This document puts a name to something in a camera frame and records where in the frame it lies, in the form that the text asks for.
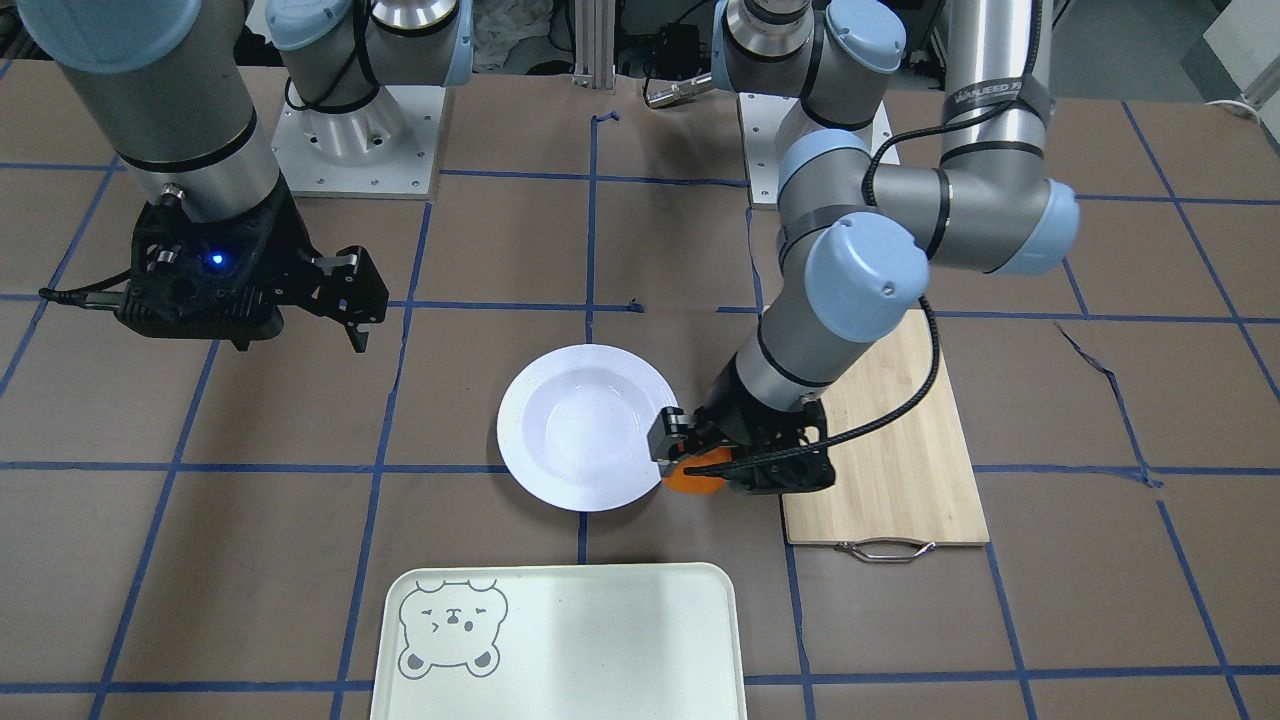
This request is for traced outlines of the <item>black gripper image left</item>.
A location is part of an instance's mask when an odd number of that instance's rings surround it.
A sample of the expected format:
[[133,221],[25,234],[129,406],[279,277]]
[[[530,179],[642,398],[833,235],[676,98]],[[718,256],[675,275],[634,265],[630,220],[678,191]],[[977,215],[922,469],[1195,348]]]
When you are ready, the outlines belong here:
[[357,354],[387,318],[389,290],[364,246],[319,258],[293,196],[279,179],[247,211],[196,222],[195,193],[168,183],[143,208],[114,316],[151,338],[227,340],[238,352],[276,337],[280,309],[297,306],[343,325]]

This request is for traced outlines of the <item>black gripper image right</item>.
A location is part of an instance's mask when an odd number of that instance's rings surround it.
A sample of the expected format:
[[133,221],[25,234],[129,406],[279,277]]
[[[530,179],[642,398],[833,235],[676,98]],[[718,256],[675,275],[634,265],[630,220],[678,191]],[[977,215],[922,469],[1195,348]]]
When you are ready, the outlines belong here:
[[[828,438],[822,401],[780,411],[758,400],[731,360],[695,411],[663,407],[646,433],[650,459],[680,465],[682,483],[726,483],[745,495],[810,493],[832,487],[837,473],[827,448],[808,438]],[[732,455],[705,455],[726,447]]]

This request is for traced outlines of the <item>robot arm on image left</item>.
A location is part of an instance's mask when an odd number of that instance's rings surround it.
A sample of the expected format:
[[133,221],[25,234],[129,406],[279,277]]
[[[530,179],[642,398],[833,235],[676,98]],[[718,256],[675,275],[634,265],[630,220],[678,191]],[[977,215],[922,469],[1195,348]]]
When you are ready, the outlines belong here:
[[[389,291],[358,245],[317,250],[234,59],[247,1],[20,1],[26,29],[56,63],[136,178],[145,205],[129,266],[51,304],[106,311],[166,340],[246,351],[280,334],[282,307],[334,320],[358,354]],[[302,158],[372,193],[421,193],[421,164],[396,88],[465,85],[470,1],[270,1],[265,18],[289,78],[285,109]]]

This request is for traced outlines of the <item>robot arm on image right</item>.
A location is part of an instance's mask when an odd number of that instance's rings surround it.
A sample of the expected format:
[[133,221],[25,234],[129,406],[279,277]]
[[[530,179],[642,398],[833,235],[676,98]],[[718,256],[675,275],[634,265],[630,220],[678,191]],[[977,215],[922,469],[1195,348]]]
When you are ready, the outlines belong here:
[[[662,409],[648,434],[669,486],[745,495],[829,488],[829,448],[905,416],[940,373],[925,296],[932,266],[1038,275],[1076,237],[1074,191],[1047,177],[1052,6],[954,4],[940,119],[865,141],[906,31],[879,1],[719,1],[712,79],[792,97],[780,127],[776,210],[782,290],[692,411]],[[931,365],[900,406],[840,433],[822,396],[919,307]]]

